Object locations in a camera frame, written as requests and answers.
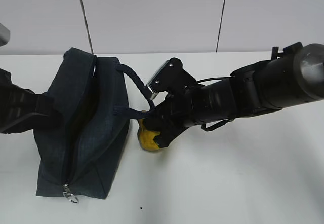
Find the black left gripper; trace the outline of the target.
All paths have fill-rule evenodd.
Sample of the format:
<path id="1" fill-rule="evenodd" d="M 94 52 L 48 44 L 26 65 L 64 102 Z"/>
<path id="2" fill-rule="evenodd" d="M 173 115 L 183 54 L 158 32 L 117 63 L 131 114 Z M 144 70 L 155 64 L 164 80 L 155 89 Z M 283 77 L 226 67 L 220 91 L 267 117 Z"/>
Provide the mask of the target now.
<path id="1" fill-rule="evenodd" d="M 1 134 L 22 133 L 32 128 L 29 118 L 36 113 L 34 129 L 54 129 L 63 116 L 54 108 L 54 99 L 35 94 L 12 83 L 11 73 L 1 69 Z"/>

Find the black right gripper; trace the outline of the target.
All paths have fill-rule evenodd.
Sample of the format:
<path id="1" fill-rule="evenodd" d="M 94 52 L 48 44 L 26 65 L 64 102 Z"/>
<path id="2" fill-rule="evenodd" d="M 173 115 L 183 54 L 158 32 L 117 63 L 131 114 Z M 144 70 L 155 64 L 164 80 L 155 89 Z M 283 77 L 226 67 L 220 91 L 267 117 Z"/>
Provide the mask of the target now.
<path id="1" fill-rule="evenodd" d="M 188 128 L 203 124 L 202 96 L 167 96 L 153 111 L 138 112 L 139 132 L 154 131 L 154 142 L 165 148 Z"/>

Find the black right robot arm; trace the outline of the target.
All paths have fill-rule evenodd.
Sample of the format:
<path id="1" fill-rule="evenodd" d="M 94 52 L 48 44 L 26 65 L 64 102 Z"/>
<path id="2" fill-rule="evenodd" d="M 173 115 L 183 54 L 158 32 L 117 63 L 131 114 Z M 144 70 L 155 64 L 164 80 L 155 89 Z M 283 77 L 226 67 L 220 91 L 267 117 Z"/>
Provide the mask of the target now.
<path id="1" fill-rule="evenodd" d="M 202 85 L 178 77 L 151 118 L 140 119 L 138 139 L 147 151 L 167 147 L 189 127 L 213 131 L 237 118 L 274 113 L 323 100 L 323 45 L 300 42 L 271 58 L 239 68 L 230 76 Z"/>

